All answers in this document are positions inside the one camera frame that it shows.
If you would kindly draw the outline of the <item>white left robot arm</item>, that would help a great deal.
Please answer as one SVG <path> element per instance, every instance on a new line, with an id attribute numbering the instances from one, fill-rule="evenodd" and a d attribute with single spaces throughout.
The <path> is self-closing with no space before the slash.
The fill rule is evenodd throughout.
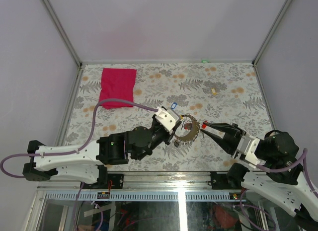
<path id="1" fill-rule="evenodd" d="M 23 167 L 23 177 L 28 181 L 48 181 L 63 177 L 93 184 L 97 188 L 108 185 L 107 165 L 127 164 L 130 159 L 142 160 L 165 143 L 169 145 L 181 116 L 153 116 L 150 128 L 139 126 L 131 131 L 111 134 L 93 140 L 83 148 L 79 146 L 48 147 L 38 140 L 30 141 L 30 161 Z"/>

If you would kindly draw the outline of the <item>grey keyring with yellow handle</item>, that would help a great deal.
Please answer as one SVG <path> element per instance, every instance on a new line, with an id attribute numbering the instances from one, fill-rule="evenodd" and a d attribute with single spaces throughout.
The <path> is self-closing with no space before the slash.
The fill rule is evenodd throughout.
<path id="1" fill-rule="evenodd" d="M 196 140 L 200 132 L 200 124 L 195 117 L 190 114 L 181 115 L 181 128 L 184 129 L 187 134 L 184 136 L 174 135 L 174 146 L 179 147 L 180 145 L 190 144 Z"/>

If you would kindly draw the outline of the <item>red tag key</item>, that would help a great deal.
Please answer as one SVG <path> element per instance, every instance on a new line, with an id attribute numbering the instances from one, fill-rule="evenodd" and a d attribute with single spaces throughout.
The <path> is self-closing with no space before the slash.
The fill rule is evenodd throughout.
<path id="1" fill-rule="evenodd" d="M 192 128 L 192 125 L 191 124 L 186 124 L 185 126 L 184 126 L 184 129 L 185 130 L 191 130 L 191 128 Z"/>
<path id="2" fill-rule="evenodd" d="M 208 121 L 205 120 L 205 121 L 202 123 L 201 129 L 200 129 L 203 139 L 205 139 L 205 135 L 206 135 L 205 129 L 206 129 L 206 127 L 207 127 L 207 124 L 206 124 L 207 122 L 208 122 Z"/>

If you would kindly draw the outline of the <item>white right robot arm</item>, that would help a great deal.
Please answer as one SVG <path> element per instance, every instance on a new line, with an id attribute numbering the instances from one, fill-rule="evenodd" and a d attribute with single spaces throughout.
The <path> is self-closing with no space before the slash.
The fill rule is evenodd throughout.
<path id="1" fill-rule="evenodd" d="M 223 132 L 219 137 L 205 127 Z M 299 147 L 288 132 L 272 130 L 263 139 L 249 135 L 237 124 L 203 122 L 201 132 L 227 154 L 239 158 L 226 174 L 234 189 L 253 191 L 288 213 L 306 231 L 318 229 L 318 190 L 309 178 L 307 149 Z"/>

